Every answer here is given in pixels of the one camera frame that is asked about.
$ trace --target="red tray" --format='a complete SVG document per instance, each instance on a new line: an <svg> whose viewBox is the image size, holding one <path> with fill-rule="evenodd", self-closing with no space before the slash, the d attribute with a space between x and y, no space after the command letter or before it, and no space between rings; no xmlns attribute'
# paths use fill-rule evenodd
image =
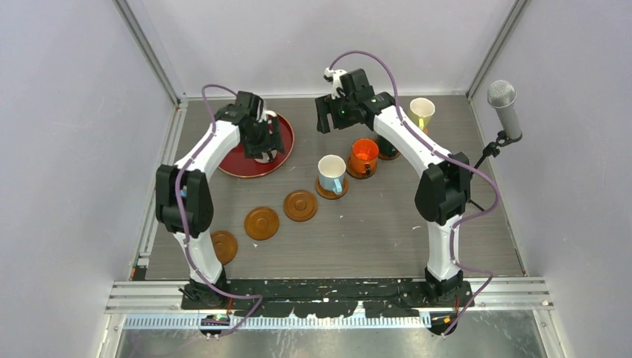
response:
<svg viewBox="0 0 632 358"><path fill-rule="evenodd" d="M278 152L272 163L257 163L252 158L244 156L244 146L238 145L228 153L228 155L219 164L219 169L226 174L238 178L257 178L268 175L277 170L290 156L294 148L294 130L283 116L276 114L281 124L281 140L285 154Z"/></svg>

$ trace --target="gray wooden tabletop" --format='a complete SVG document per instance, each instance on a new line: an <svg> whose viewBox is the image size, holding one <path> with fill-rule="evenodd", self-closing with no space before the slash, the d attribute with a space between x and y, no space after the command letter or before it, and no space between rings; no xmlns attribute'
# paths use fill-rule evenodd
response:
<svg viewBox="0 0 632 358"><path fill-rule="evenodd" d="M408 108L412 98L402 98ZM475 163L483 145L474 116L463 96L429 97L437 110L430 137L452 152L462 151ZM216 109L226 103L213 101ZM373 137L356 125L328 134L316 131L314 100L270 99L268 109L284 116L296 137L294 150L281 168L255 179L239 179L216 171L210 179L215 206L211 229L227 230L238 241L236 258L226 266L229 278L274 277L420 277L429 257L426 223L414 206L419 178L400 157L379 161L367 180L350 178L348 193L329 201L315 192L317 162L327 154L347 157L352 143ZM176 159L202 137L209 117L202 101L189 102ZM482 169L490 173L485 163ZM307 222L293 222L283 212L286 195L307 189L318 198L318 212ZM478 177L472 198L483 207L493 203L493 191ZM244 218L254 207L276 210L280 228L266 241L254 241L244 231ZM467 213L477 209L468 207ZM491 269L497 275L522 275L501 207L461 228L461 261ZM180 246L161 225L150 257L147 279L185 279L189 270Z"/></svg>

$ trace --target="metal corner post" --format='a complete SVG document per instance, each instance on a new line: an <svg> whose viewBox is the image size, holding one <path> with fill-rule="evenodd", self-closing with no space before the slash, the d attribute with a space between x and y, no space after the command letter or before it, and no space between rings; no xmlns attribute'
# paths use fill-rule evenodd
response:
<svg viewBox="0 0 632 358"><path fill-rule="evenodd" d="M151 48L149 40L147 36L145 36L145 32L142 30L138 19L134 16L134 12L130 7L130 4L127 0L112 0L118 12L121 14L121 18L125 21L125 24L130 29L131 34L133 35L136 43L138 44L142 54L145 56L147 61L149 62L149 66L151 70L154 71L154 74L158 78L162 87L165 88L165 92L169 96L169 99L173 102L175 106L177 106L180 102L180 97L176 93L175 88L169 81L167 74L165 73L164 68L160 65L160 61L156 56L156 52Z"/></svg>
<svg viewBox="0 0 632 358"><path fill-rule="evenodd" d="M487 75L487 72L490 70L493 62L496 60L498 53L502 50L502 46L511 35L512 30L515 28L518 20L520 19L520 16L522 15L522 12L530 1L531 0L514 0L511 10L509 11L507 18L505 18L505 22L503 22L502 27L500 28L500 32L496 36L496 39L490 47L490 50L487 52L487 55L485 56L481 67L476 72L476 76L474 76L474 81L470 85L470 89L466 92L466 97L468 100L472 100L472 98L476 94L476 91L481 86L485 75Z"/></svg>

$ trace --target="microphone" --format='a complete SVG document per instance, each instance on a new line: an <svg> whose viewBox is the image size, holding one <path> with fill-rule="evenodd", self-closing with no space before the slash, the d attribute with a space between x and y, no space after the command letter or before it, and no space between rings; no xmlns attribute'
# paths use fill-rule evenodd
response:
<svg viewBox="0 0 632 358"><path fill-rule="evenodd" d="M494 81L487 91L487 103L495 110L502 129L511 140L518 140L522 137L518 115L514 108L516 101L516 90L514 86L505 80Z"/></svg>

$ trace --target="blue mug handle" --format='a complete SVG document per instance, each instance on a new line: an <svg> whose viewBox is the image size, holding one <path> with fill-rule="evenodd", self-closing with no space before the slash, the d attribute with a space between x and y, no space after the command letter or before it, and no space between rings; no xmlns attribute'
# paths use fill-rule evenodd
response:
<svg viewBox="0 0 632 358"><path fill-rule="evenodd" d="M340 183L340 178L334 179L334 193L336 195L340 195L342 193L342 185Z"/></svg>

